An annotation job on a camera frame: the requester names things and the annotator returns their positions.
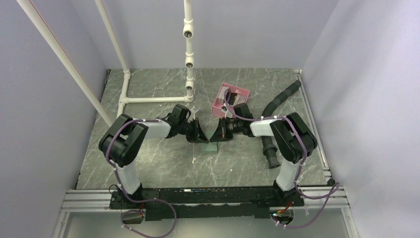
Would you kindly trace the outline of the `green card holder wallet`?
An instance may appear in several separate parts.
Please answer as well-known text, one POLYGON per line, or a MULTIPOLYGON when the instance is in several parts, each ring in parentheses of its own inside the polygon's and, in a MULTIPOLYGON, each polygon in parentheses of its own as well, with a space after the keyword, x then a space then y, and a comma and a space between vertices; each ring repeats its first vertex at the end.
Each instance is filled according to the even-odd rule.
POLYGON ((217 142, 209 142, 209 143, 203 143, 200 145, 200 149, 202 153, 212 153, 218 151, 218 145, 217 142))

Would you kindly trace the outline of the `pink plastic tray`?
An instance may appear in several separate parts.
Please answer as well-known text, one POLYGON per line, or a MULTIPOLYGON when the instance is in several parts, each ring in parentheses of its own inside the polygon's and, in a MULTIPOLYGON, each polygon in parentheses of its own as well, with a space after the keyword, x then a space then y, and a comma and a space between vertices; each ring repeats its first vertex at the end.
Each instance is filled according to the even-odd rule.
MULTIPOLYGON (((227 102, 230 106, 235 106, 237 104, 247 102, 248 97, 250 95, 250 90, 244 89, 244 88, 241 88, 241 87, 237 87, 237 86, 234 86, 234 85, 231 85, 231 84, 227 84, 227 83, 222 83, 222 86, 229 87, 229 89, 225 93, 226 99, 225 99, 224 102, 227 102)), ((232 113, 228 112, 226 104, 225 103, 223 105, 215 104, 215 100, 214 100, 213 105, 211 107, 211 113, 214 116, 220 117, 220 118, 225 117, 226 114, 228 114, 229 117, 232 117, 232 113)))

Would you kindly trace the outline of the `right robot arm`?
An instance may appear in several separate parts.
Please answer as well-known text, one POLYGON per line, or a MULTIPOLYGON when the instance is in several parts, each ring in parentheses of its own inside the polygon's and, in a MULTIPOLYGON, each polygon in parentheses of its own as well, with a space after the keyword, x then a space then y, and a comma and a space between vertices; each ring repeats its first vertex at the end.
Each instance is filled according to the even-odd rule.
POLYGON ((291 190, 295 189, 302 160, 317 147, 315 136, 297 113, 285 117, 262 116, 255 119, 246 103, 237 104, 230 110, 233 110, 234 117, 219 119, 210 142, 232 140, 236 133, 248 137, 274 138, 283 160, 275 180, 279 189, 273 192, 273 200, 279 206, 286 205, 292 199, 291 190))

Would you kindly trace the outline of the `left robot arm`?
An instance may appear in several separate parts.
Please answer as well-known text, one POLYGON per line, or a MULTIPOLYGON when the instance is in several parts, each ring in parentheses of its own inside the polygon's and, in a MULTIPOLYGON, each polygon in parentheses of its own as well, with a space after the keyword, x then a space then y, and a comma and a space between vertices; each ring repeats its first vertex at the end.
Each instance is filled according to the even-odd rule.
POLYGON ((99 142, 99 150, 112 166, 123 202, 136 208, 142 202, 142 184, 134 166, 145 139, 168 139, 185 135, 189 143, 209 143, 198 119, 189 120, 189 112, 169 113, 164 118, 134 119, 121 114, 99 142))

